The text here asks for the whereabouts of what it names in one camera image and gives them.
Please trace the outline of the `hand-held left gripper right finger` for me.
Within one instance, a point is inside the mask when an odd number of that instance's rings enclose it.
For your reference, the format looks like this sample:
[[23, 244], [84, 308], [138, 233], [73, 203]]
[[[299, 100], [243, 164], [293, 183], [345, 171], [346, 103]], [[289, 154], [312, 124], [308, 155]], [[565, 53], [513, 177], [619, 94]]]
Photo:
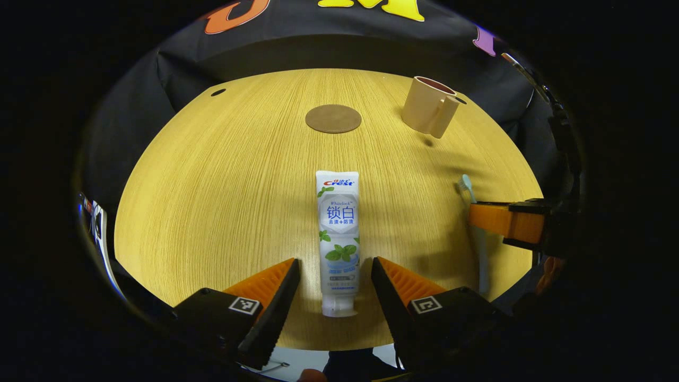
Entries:
[[371, 280], [395, 350], [409, 372], [467, 366], [512, 318], [466, 286], [446, 290], [383, 257]]

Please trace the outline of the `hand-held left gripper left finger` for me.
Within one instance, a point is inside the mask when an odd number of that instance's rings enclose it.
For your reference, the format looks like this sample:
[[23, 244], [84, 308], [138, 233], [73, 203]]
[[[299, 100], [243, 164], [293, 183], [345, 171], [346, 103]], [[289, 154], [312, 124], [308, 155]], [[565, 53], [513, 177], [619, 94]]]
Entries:
[[201, 288], [172, 309], [170, 328], [214, 357], [262, 369], [278, 343], [298, 289], [289, 258], [231, 287]]

